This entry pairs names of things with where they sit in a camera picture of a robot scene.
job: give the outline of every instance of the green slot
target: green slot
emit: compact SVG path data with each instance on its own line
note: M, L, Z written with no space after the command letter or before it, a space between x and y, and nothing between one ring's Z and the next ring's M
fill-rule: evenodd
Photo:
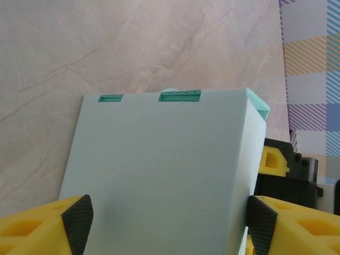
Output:
M201 90L171 91L160 93L159 102L199 102Z
M98 102L120 102L123 95L101 95Z

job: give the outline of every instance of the checkered cloth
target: checkered cloth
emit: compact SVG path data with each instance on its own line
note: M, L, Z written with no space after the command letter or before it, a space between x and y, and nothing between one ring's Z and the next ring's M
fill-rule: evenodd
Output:
M340 0L279 0L290 129L319 160L319 182L340 179Z

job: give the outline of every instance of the green plastic part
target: green plastic part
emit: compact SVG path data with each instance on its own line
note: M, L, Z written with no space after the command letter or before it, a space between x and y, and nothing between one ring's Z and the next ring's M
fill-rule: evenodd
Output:
M199 102L201 90L170 91L160 93L159 102Z
M123 95L101 95L98 102L120 102Z
M255 92L251 89L246 89L246 95L255 107L255 109L262 116L262 118L266 120L270 112L269 105L267 105L261 98L259 98L259 96L256 95Z

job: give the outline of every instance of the beige marble surface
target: beige marble surface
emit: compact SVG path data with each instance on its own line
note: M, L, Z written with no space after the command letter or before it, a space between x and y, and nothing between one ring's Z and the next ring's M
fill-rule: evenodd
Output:
M250 87L288 140L278 0L0 0L0 216L58 198L85 94Z

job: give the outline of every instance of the yellow plastic part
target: yellow plastic part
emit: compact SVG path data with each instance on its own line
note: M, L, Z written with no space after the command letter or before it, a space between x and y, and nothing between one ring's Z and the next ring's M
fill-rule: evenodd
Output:
M82 196L0 219L0 255L71 255L61 214Z
M278 148L264 146L260 163L260 174L286 176L289 172L287 161Z
M245 255L256 255L250 235L246 236Z
M257 196L278 213L269 255L340 254L340 216Z

